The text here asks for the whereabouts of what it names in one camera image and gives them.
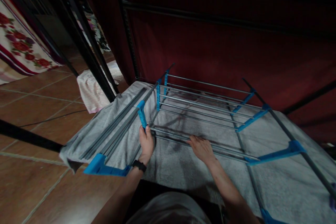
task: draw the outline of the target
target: watch strap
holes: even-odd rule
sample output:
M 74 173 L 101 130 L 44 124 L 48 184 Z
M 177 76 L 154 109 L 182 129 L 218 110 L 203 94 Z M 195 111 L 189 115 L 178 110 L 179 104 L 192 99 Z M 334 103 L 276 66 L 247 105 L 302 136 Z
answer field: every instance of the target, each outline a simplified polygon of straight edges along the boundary
M 145 172 L 146 169 L 147 169 L 147 167 L 146 167 L 143 163 L 139 162 L 138 160 L 134 160 L 132 166 L 133 166 L 133 167 L 134 167 L 134 166 L 138 167 L 139 170 L 141 170 L 141 171 L 143 171 L 143 172 Z

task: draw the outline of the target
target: electrical cord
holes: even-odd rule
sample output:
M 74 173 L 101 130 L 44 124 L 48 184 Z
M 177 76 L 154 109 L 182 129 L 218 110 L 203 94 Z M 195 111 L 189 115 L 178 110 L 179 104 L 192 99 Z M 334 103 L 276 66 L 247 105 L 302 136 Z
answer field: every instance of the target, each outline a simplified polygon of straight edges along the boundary
M 44 122 L 47 122 L 47 121 L 55 120 L 55 119 L 60 118 L 60 117 L 63 117 L 63 116 L 68 116 L 68 115 L 71 115 L 71 114 L 74 114 L 74 113 L 83 112 L 83 111 L 87 111 L 87 110 L 79 110 L 79 111 L 71 112 L 71 113 L 69 113 L 69 114 L 65 114 L 65 115 L 61 115 L 61 116 L 58 116 L 58 117 L 54 117 L 54 118 L 51 118 L 51 119 L 48 119 L 48 120 L 44 120 L 44 121 L 41 121 L 41 122 L 34 122 L 34 123 L 32 123 L 32 124 L 22 125 L 22 126 L 19 126 L 19 128 L 26 127 L 26 126 L 30 126 L 30 125 L 35 125 L 35 124 L 44 123 Z

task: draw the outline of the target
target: striped towel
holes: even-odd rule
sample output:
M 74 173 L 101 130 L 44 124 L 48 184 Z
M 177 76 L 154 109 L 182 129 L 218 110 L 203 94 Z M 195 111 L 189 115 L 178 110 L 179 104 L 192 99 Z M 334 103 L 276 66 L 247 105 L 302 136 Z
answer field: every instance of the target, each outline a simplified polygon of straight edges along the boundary
M 116 61 L 111 61 L 107 63 L 107 66 L 112 74 L 114 82 L 118 85 L 118 81 L 123 80 L 123 75 L 120 72 L 120 69 Z M 99 112 L 102 108 L 109 105 L 110 102 L 104 94 L 103 90 L 99 86 L 97 80 L 93 76 L 90 70 L 85 70 L 77 77 L 77 83 L 79 86 L 80 95 L 86 106 L 86 109 L 90 114 Z M 110 87 L 116 96 L 111 83 Z

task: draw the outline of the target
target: red fabric wall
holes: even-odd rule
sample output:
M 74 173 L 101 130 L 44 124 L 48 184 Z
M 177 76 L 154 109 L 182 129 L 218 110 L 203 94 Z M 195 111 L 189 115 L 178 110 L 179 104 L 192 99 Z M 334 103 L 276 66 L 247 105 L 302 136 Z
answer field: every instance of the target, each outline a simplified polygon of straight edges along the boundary
M 336 31 L 336 9 L 289 0 L 129 0 L 187 11 L 218 14 L 263 23 Z M 117 63 L 128 82 L 134 80 L 125 32 L 116 0 L 90 0 Z M 172 74 L 248 90 L 245 77 L 275 110 L 283 110 L 333 81 L 336 44 L 175 17 L 129 11 L 141 79 L 154 82 L 173 62 Z M 173 80 L 237 98 L 242 94 Z M 290 118 L 313 139 L 334 141 L 336 104 L 329 93 Z M 324 123 L 316 120 L 324 118 Z

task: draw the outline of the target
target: hand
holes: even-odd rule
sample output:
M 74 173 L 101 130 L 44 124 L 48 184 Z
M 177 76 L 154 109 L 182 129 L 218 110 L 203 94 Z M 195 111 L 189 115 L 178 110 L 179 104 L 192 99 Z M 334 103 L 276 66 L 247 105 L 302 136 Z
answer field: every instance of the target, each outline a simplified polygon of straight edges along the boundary
M 151 129 L 147 125 L 146 133 L 142 126 L 139 129 L 139 140 L 142 148 L 142 153 L 139 157 L 139 162 L 147 165 L 154 151 L 154 140 L 151 134 Z
M 189 138 L 190 140 L 187 143 L 192 147 L 196 157 L 203 161 L 206 166 L 217 160 L 209 140 L 194 135 L 191 135 Z

